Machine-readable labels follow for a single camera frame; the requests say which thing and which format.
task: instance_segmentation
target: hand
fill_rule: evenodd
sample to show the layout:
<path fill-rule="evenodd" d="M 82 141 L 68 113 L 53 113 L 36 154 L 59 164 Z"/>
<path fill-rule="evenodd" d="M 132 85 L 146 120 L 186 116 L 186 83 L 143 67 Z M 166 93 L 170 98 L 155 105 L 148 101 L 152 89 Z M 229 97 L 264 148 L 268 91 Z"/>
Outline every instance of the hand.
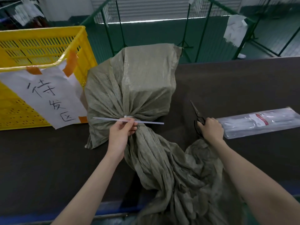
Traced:
<path fill-rule="evenodd" d="M 124 150 L 127 144 L 128 137 L 137 130 L 137 122 L 134 118 L 121 118 L 120 121 L 110 128 L 110 136 L 108 140 L 107 155 L 116 159 L 119 163 L 124 157 Z"/>
<path fill-rule="evenodd" d="M 204 138 L 211 144 L 223 141 L 224 129 L 218 120 L 207 118 L 205 120 L 205 125 L 202 125 L 200 122 L 197 122 L 197 125 L 200 127 Z"/>

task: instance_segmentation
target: black scissors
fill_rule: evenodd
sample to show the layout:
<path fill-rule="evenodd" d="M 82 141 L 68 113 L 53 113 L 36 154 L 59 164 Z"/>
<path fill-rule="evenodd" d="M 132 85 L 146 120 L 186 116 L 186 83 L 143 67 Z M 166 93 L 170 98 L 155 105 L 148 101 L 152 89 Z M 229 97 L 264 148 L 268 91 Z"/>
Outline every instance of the black scissors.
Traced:
<path fill-rule="evenodd" d="M 201 137 L 203 137 L 202 135 L 202 132 L 201 130 L 199 129 L 198 125 L 197 125 L 197 121 L 200 122 L 202 125 L 205 125 L 205 118 L 202 116 L 202 114 L 197 110 L 197 108 L 195 107 L 194 103 L 192 102 L 192 100 L 190 100 L 193 108 L 194 108 L 194 111 L 196 113 L 196 116 L 197 116 L 197 120 L 194 121 L 194 127 L 195 127 L 195 130 L 197 132 L 197 134 Z"/>

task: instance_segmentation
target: yellow plastic crate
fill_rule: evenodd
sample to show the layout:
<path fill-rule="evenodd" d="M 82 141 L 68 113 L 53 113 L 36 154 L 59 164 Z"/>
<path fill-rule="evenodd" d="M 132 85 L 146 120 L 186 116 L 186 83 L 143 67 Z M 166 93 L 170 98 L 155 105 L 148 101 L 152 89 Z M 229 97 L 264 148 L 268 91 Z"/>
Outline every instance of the yellow plastic crate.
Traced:
<path fill-rule="evenodd" d="M 74 74 L 82 87 L 90 68 L 97 65 L 84 26 L 0 31 L 0 73 L 35 65 L 59 65 L 75 51 Z M 34 109 L 0 82 L 0 130 L 50 126 Z"/>

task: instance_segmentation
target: forearm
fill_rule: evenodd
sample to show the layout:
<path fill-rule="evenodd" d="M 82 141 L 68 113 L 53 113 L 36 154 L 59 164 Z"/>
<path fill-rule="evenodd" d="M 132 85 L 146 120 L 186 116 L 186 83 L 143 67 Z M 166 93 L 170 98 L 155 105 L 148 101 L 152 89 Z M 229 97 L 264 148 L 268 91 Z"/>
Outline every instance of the forearm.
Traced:
<path fill-rule="evenodd" d="M 277 182 L 233 151 L 223 140 L 212 145 L 261 225 L 299 223 L 300 204 Z"/>
<path fill-rule="evenodd" d="M 91 224 L 117 165 L 114 158 L 106 155 L 52 224 Z"/>

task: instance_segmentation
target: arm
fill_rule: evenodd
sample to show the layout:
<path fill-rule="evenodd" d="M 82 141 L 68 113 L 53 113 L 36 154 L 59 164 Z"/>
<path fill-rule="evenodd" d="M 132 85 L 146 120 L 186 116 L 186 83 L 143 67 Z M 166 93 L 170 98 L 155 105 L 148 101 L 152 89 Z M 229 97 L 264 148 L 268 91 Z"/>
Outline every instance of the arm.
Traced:
<path fill-rule="evenodd" d="M 300 204 L 272 178 L 233 151 L 223 140 L 224 129 L 214 118 L 203 126 L 203 136 L 216 149 L 238 192 L 261 225 L 300 224 Z"/>
<path fill-rule="evenodd" d="M 137 122 L 134 122 L 133 118 L 127 119 L 130 122 L 125 124 L 117 121 L 110 128 L 106 155 L 84 186 L 53 221 L 53 225 L 91 224 L 113 173 L 124 157 L 128 136 L 137 130 Z"/>

